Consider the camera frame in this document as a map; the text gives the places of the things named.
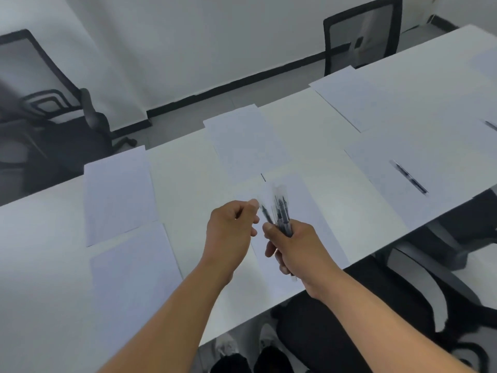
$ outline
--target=sneaker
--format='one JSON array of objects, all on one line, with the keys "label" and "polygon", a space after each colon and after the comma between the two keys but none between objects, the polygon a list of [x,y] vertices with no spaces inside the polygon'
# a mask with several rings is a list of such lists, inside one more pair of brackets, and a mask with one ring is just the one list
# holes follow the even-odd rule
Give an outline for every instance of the sneaker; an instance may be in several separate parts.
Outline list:
[{"label": "sneaker", "polygon": [[229,333],[224,333],[216,338],[214,355],[219,360],[221,357],[239,353],[238,343]]},{"label": "sneaker", "polygon": [[278,339],[276,331],[268,323],[264,324],[260,330],[259,336],[259,353],[266,347],[276,347],[278,350],[283,351],[283,345]]}]

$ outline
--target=pants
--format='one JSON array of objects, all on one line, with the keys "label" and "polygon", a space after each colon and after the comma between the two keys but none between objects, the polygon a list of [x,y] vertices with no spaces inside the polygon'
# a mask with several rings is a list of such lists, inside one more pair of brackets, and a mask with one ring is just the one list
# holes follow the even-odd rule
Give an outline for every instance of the pants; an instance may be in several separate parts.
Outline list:
[{"label": "pants", "polygon": [[[240,354],[221,357],[214,364],[211,373],[252,373],[247,359]],[[262,350],[253,367],[253,373],[293,373],[286,355],[276,347]]]}]

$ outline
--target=person's left arm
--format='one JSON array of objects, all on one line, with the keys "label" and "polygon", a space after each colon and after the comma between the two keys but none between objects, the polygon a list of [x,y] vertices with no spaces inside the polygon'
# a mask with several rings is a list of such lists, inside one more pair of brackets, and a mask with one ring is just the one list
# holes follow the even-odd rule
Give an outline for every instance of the person's left arm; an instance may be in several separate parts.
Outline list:
[{"label": "person's left arm", "polygon": [[187,373],[221,290],[244,259],[258,202],[232,201],[212,211],[204,254],[146,325],[99,373]]}]

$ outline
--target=long conference table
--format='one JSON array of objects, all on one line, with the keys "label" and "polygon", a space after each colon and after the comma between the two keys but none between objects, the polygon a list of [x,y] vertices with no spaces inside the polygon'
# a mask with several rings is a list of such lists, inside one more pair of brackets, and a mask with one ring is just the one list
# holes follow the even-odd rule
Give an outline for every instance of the long conference table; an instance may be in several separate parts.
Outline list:
[{"label": "long conference table", "polygon": [[[497,183],[497,162],[437,120],[444,105],[492,83],[470,68],[497,38],[467,26],[358,69],[408,100],[394,126],[443,163],[469,200]],[[492,87],[497,98],[497,88]],[[361,134],[311,88],[260,108],[292,162],[264,173],[298,173],[351,263],[408,229],[344,147]],[[198,263],[213,208],[261,181],[233,186],[204,130],[148,150],[159,219],[183,277]],[[108,358],[96,330],[89,260],[134,235],[85,246],[83,177],[0,207],[0,370],[88,372]],[[252,249],[221,292],[201,344],[286,300],[271,298]]]}]

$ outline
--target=person's right hand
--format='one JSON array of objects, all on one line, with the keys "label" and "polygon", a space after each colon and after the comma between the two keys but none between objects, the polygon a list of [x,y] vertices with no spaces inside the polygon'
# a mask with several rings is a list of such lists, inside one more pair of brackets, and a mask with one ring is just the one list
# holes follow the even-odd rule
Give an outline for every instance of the person's right hand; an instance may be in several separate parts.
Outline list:
[{"label": "person's right hand", "polygon": [[343,272],[321,243],[312,225],[290,220],[293,236],[286,237],[272,224],[262,226],[264,237],[269,239],[266,257],[275,255],[280,271],[294,274],[302,280],[307,293],[319,298],[333,276]]}]

